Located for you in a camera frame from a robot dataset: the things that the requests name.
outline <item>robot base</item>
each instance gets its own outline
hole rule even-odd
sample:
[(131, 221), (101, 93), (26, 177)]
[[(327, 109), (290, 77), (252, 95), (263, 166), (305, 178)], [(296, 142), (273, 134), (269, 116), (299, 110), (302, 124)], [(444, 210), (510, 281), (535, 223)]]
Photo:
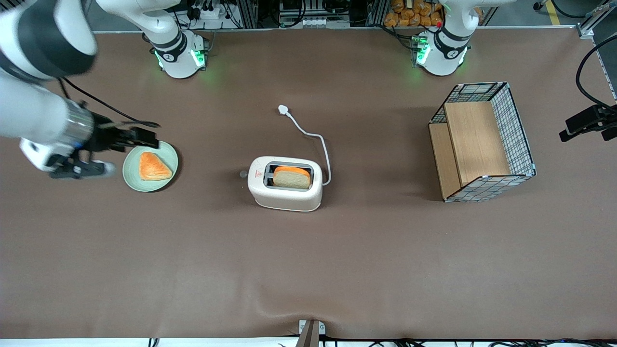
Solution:
[(182, 30), (182, 32), (186, 35), (187, 44), (184, 52), (178, 56), (178, 60), (168, 62), (159, 58), (161, 70), (173, 78), (188, 78), (199, 70), (205, 70), (208, 60), (210, 42), (192, 31)]
[(420, 50), (412, 52), (412, 61), (415, 66), (421, 66), (435, 76), (448, 76), (463, 63), (467, 48), (458, 57), (448, 59), (435, 47), (433, 33), (424, 31), (418, 37), (420, 42), (414, 46), (417, 46)]

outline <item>yellow floor stripe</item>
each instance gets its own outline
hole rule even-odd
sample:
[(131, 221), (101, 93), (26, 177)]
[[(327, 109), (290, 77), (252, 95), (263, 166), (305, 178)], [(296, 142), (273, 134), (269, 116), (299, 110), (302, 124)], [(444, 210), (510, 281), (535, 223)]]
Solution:
[(546, 11), (549, 12), (550, 23), (552, 25), (559, 25), (559, 24), (561, 24), (559, 22), (559, 18), (557, 17), (557, 11), (555, 10), (555, 6), (553, 6), (553, 2), (552, 1), (547, 1), (545, 5), (546, 5)]

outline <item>green led light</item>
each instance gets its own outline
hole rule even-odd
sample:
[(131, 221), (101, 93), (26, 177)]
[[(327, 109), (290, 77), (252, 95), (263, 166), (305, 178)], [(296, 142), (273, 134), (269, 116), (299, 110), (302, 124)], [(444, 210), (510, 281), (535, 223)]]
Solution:
[(422, 50), (420, 50), (420, 52), (418, 52), (418, 60), (417, 60), (418, 64), (424, 64), (430, 52), (431, 52), (431, 46), (427, 44), (426, 46), (424, 46)]
[(421, 42), (421, 43), (427, 43), (428, 39), (422, 36), (413, 36), (412, 37), (412, 41), (413, 42)]
[(159, 61), (159, 66), (162, 69), (163, 68), (163, 62), (160, 61), (159, 53), (157, 53), (157, 51), (154, 51), (154, 55), (156, 56), (156, 59)]
[(461, 59), (458, 61), (459, 65), (465, 60), (465, 53), (467, 53), (467, 48), (465, 48), (465, 50), (461, 53)]
[(195, 64), (197, 64), (197, 66), (204, 65), (205, 59), (203, 52), (191, 50), (191, 55), (193, 56), (193, 60), (195, 60)]

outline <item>white power cord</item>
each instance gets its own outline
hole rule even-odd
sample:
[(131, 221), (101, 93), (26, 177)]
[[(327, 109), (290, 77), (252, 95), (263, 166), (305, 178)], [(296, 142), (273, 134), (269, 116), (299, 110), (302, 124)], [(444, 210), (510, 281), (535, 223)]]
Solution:
[(323, 136), (319, 134), (307, 133), (304, 129), (302, 129), (302, 127), (300, 127), (298, 122), (296, 122), (296, 119), (294, 118), (294, 116), (292, 116), (291, 113), (289, 113), (289, 108), (287, 106), (279, 105), (278, 112), (281, 115), (286, 115), (287, 117), (289, 117), (289, 119), (291, 119), (291, 121), (294, 122), (294, 124), (296, 125), (296, 128), (298, 128), (298, 130), (300, 130), (303, 134), (307, 136), (317, 137), (321, 140), (321, 144), (323, 145), (323, 152), (326, 154), (326, 164), (328, 165), (328, 180), (325, 181), (322, 185), (324, 186), (328, 185), (330, 181), (332, 180), (332, 170), (330, 169), (330, 157), (328, 156), (328, 149), (326, 148), (326, 141), (323, 139)]

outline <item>white toaster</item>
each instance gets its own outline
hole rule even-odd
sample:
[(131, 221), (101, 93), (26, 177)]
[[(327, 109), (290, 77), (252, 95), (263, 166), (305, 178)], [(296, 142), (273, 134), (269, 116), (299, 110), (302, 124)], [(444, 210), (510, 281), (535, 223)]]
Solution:
[[(310, 186), (307, 190), (274, 186), (274, 170), (279, 166), (292, 166), (308, 170)], [(305, 159), (263, 156), (255, 159), (248, 172), (249, 190), (257, 204), (271, 209), (310, 212), (321, 204), (323, 191), (321, 167)]]

